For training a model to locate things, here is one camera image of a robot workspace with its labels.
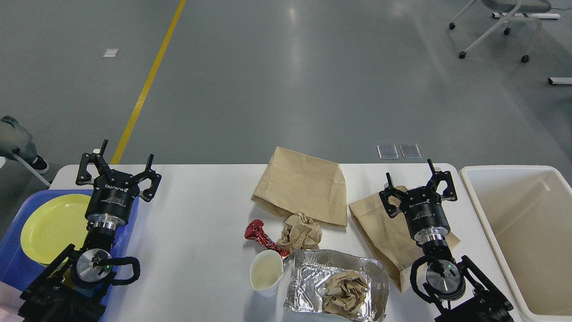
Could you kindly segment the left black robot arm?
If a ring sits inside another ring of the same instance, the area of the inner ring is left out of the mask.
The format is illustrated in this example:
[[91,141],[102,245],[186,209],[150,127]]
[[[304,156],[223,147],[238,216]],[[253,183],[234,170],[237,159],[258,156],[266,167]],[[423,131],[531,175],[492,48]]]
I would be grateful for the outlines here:
[[117,229],[129,223],[135,200],[151,201],[162,177],[152,169],[153,154],[138,174],[112,169],[103,157],[107,144],[104,140],[97,152],[84,153],[78,166],[76,184],[93,187],[84,214],[84,243],[78,250],[66,246],[22,292],[18,315],[25,322],[97,322],[105,313],[102,300],[109,288],[140,277],[139,260],[115,257],[112,248]]

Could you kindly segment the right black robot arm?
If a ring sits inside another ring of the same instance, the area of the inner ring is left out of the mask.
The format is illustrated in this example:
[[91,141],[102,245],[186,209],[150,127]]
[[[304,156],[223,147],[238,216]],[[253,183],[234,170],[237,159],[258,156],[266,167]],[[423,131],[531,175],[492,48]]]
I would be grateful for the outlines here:
[[436,322],[512,322],[513,304],[466,255],[454,259],[446,236],[451,232],[442,203],[458,199],[452,174],[435,169],[428,160],[431,177],[423,186],[401,191],[390,173],[379,192],[390,218],[402,213],[409,236],[423,255],[411,266],[413,291],[434,304]]

